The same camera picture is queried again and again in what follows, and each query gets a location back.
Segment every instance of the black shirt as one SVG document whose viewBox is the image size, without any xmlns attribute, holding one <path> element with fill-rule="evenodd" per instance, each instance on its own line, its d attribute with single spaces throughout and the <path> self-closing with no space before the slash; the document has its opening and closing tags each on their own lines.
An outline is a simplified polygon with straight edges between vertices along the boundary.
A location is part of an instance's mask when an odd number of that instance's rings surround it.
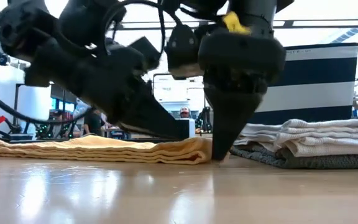
<svg viewBox="0 0 358 224">
<path fill-rule="evenodd" d="M 100 129 L 104 125 L 104 121 L 96 113 L 91 113 L 84 118 L 84 124 L 89 127 L 90 133 L 98 136 L 102 136 L 102 130 Z"/>
</svg>

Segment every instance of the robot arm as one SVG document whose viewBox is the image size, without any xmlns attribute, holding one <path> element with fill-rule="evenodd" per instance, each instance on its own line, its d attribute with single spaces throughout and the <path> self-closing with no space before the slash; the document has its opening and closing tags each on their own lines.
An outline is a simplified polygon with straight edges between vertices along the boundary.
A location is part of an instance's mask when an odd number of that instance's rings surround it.
<svg viewBox="0 0 358 224">
<path fill-rule="evenodd" d="M 158 67 L 160 52 L 145 37 L 128 47 L 114 40 L 106 46 L 105 40 L 106 27 L 122 21 L 127 4 L 168 12 L 177 22 L 165 47 L 169 71 L 175 79 L 204 76 L 204 92 L 214 110 L 216 160 L 227 154 L 285 63 L 284 48 L 273 38 L 273 15 L 280 8 L 276 0 L 229 0 L 226 16 L 216 15 L 226 0 L 69 0 L 58 19 L 42 2 L 12 4 L 0 21 L 3 51 L 31 62 L 26 85 L 53 81 L 104 111 L 109 123 L 125 131 L 181 140 L 186 127 L 164 110 L 142 79 Z M 214 24 L 192 31 L 174 15 L 180 4 Z M 91 44 L 97 48 L 85 47 Z"/>
</svg>

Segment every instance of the yellow towel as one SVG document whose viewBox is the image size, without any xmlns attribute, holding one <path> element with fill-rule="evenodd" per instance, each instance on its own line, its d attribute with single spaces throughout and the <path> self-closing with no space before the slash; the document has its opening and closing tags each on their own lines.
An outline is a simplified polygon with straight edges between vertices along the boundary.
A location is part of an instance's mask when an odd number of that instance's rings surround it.
<svg viewBox="0 0 358 224">
<path fill-rule="evenodd" d="M 195 165 L 211 160 L 212 139 L 189 138 L 180 142 L 128 142 L 86 136 L 64 142 L 9 144 L 0 141 L 0 157 L 78 161 L 146 162 Z"/>
</svg>

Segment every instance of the person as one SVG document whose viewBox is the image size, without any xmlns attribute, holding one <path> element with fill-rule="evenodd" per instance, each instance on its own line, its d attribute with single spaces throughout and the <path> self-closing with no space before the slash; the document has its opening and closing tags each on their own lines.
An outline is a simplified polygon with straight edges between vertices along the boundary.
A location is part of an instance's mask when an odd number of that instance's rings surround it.
<svg viewBox="0 0 358 224">
<path fill-rule="evenodd" d="M 63 111 L 62 110 L 56 110 L 53 114 L 53 117 L 57 119 L 58 121 L 63 121 Z M 64 137 L 68 137 L 68 134 L 70 133 L 71 125 L 67 129 L 66 133 L 64 133 Z M 60 138 L 60 130 L 62 129 L 61 124 L 55 125 L 52 130 L 53 138 Z M 78 138 L 81 136 L 81 131 L 78 129 L 77 125 L 74 124 L 73 129 L 73 137 Z"/>
<path fill-rule="evenodd" d="M 94 110 L 93 113 L 87 114 L 84 118 L 84 134 L 95 134 L 103 136 L 102 126 L 106 124 L 100 117 L 100 110 Z"/>
<path fill-rule="evenodd" d="M 190 109 L 187 106 L 180 108 L 180 118 L 190 118 Z"/>
</svg>

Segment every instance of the white towel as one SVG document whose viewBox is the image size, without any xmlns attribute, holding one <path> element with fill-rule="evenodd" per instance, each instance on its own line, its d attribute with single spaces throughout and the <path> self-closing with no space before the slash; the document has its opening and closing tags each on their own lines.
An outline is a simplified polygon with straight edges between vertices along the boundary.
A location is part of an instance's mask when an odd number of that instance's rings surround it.
<svg viewBox="0 0 358 224">
<path fill-rule="evenodd" d="M 358 119 L 307 123 L 291 119 L 282 125 L 248 124 L 234 145 L 258 142 L 277 152 L 289 148 L 295 157 L 358 154 Z"/>
</svg>

